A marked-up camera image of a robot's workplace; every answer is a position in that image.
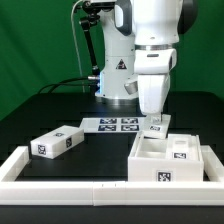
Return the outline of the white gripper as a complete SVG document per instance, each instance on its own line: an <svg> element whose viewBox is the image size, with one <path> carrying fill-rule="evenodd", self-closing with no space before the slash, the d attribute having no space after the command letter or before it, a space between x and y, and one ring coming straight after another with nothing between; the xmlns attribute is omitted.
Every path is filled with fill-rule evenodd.
<svg viewBox="0 0 224 224"><path fill-rule="evenodd" d="M165 100L170 89L170 75L139 75L138 94L140 110L152 115L153 122L160 121Z"/></svg>

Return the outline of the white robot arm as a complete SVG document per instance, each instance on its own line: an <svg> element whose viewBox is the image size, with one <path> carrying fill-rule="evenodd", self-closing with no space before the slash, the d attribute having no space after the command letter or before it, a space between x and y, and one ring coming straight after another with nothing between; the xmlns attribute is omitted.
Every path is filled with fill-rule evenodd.
<svg viewBox="0 0 224 224"><path fill-rule="evenodd" d="M105 67L96 96L110 101L137 98L141 112L162 121L177 62L174 45L197 17L197 0L99 0Z"/></svg>

